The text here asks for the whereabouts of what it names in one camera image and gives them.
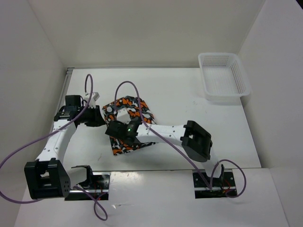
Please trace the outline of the orange camouflage shorts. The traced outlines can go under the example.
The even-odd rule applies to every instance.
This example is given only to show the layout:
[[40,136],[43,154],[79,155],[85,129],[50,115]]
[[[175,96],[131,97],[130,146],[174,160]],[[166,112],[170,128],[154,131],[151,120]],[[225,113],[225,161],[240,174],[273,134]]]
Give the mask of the orange camouflage shorts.
[[[141,99],[140,103],[141,103],[144,121],[146,123],[155,124],[156,121],[155,121],[154,115],[148,108],[145,101]],[[130,115],[131,121],[137,121],[137,120],[141,119],[140,113],[139,113],[137,97],[124,96],[122,98],[117,99],[116,103],[111,102],[102,107],[102,113],[103,113],[106,125],[108,125],[110,121],[116,120],[117,111],[122,108],[127,109],[128,113]],[[135,150],[138,150],[141,148],[145,148],[145,147],[149,147],[149,146],[156,144],[155,142],[147,142],[147,143],[139,143],[139,144],[130,146],[130,145],[125,144],[121,140],[113,138],[111,136],[109,137],[109,139],[110,139],[110,144],[111,144],[111,148],[112,148],[112,152],[113,152],[114,156],[130,153],[132,151],[135,151]]]

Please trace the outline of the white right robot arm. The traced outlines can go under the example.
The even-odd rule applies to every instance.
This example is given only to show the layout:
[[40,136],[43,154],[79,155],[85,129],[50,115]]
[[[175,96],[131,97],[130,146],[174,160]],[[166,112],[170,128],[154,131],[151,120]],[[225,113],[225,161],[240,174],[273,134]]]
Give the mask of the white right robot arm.
[[207,183],[222,186],[224,166],[213,150],[211,134],[195,121],[187,121],[184,125],[158,125],[140,121],[128,124],[114,120],[108,124],[106,135],[126,145],[142,145],[145,143],[167,143],[175,148],[183,148],[182,155],[192,164],[202,163],[207,175]]

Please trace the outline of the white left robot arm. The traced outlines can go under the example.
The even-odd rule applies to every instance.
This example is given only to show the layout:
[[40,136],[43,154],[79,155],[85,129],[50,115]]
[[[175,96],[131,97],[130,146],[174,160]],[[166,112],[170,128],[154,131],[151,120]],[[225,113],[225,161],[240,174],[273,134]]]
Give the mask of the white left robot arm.
[[95,178],[89,165],[74,166],[69,170],[63,167],[63,159],[68,144],[80,124],[88,127],[105,125],[100,107],[96,104],[97,92],[65,97],[62,106],[54,117],[52,135],[48,138],[43,151],[33,162],[24,167],[29,194],[32,199],[66,198],[70,190],[80,185],[89,189]]

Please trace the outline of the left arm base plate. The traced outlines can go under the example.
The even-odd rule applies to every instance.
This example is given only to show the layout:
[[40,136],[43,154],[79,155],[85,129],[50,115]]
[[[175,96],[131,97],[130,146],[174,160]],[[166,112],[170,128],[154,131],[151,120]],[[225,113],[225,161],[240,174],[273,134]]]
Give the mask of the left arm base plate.
[[[91,197],[98,201],[108,200],[110,172],[93,172],[90,183],[79,183],[76,186],[84,189]],[[72,189],[65,201],[90,201],[91,198],[81,190]]]

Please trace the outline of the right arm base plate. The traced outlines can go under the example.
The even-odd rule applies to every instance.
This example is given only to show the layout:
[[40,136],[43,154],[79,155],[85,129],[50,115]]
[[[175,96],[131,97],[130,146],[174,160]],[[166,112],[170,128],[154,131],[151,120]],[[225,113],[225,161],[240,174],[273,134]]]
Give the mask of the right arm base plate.
[[229,196],[238,195],[231,171],[224,173],[222,182],[214,178],[211,190],[196,171],[193,172],[193,182],[196,199],[227,198],[226,193]]

